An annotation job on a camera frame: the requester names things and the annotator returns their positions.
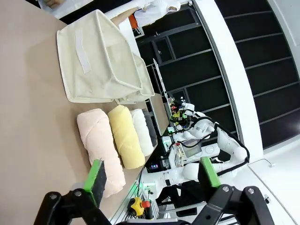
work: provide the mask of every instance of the white towel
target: white towel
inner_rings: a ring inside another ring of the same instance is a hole
[[[144,113],[141,109],[135,109],[130,111],[133,125],[139,137],[139,143],[142,149],[144,156],[150,155],[154,148],[152,146],[149,130],[146,124],[146,119]]]

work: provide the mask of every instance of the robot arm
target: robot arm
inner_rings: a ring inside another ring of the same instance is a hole
[[[201,112],[193,111],[193,108],[192,104],[182,103],[180,110],[186,110],[186,115],[193,117],[194,122],[188,129],[172,134],[175,142],[181,143],[186,148],[191,148],[204,139],[209,138],[213,132],[217,132],[217,144],[219,148],[231,156],[229,162],[212,164],[218,176],[232,171],[236,172],[236,169],[249,162],[250,154],[243,143],[210,117],[205,116]],[[182,143],[182,141],[189,139],[200,139],[200,141],[193,146],[186,146]],[[198,181],[198,170],[198,163],[189,163],[184,167],[176,167],[155,173],[147,173],[144,170],[142,174],[143,189],[145,192],[153,192],[154,195],[151,197],[156,199],[160,195],[161,190],[166,186],[180,184],[189,180]]]
[[[198,142],[200,143],[203,139],[209,138],[213,132],[217,132],[218,147],[231,156],[230,161],[227,163],[214,164],[215,170],[219,176],[233,171],[249,162],[250,154],[243,143],[210,117],[205,116],[205,114],[201,112],[195,112],[193,109],[193,104],[182,103],[181,110],[185,111],[187,116],[191,116],[194,119],[194,122],[190,125],[189,129],[185,130],[183,133],[174,134],[174,140],[181,143],[186,148],[189,148],[191,146],[184,145],[182,141],[200,139]]]

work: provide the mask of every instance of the beige tabletop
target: beige tabletop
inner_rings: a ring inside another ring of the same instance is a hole
[[[116,103],[68,102],[60,75],[56,31],[65,24],[24,0],[0,7],[0,224],[33,224],[44,195],[66,194],[90,169],[77,128],[78,114],[110,111]],[[145,103],[131,108],[144,108]],[[110,217],[140,168],[127,171],[127,186],[101,202]]]
[[[162,136],[165,130],[168,128],[170,122],[161,95],[155,93],[155,95],[150,98],[150,103],[158,131]]]

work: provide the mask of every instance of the red button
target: red button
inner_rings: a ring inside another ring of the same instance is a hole
[[[142,206],[143,208],[149,208],[149,207],[151,206],[151,204],[150,204],[149,201],[144,201],[144,202],[141,203],[141,206]]]

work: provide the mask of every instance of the orange object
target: orange object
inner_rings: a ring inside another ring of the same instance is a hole
[[[135,19],[135,16],[133,14],[131,14],[129,17],[129,22],[130,22],[130,25],[131,25],[131,28],[132,29],[136,29],[138,26],[137,26],[137,21]]]
[[[144,201],[144,202],[141,202],[141,206],[143,208],[149,208],[151,205],[150,205],[150,202],[149,201]]]

